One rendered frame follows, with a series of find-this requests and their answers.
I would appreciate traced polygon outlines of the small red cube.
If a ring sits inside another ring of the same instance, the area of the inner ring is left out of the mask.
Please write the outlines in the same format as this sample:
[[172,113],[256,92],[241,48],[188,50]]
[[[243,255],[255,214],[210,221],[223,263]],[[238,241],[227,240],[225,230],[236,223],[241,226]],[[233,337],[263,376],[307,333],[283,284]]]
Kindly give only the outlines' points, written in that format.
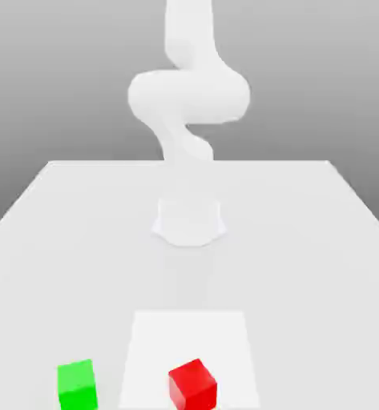
[[217,383],[200,359],[168,372],[168,390],[176,410],[213,410]]

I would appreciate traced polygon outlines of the small green cube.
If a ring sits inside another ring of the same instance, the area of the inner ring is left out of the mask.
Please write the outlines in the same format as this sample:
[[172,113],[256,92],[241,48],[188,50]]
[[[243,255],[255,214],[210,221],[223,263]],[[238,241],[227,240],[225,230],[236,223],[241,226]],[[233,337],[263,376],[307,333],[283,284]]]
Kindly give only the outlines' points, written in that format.
[[57,368],[60,410],[98,410],[95,373],[91,359]]

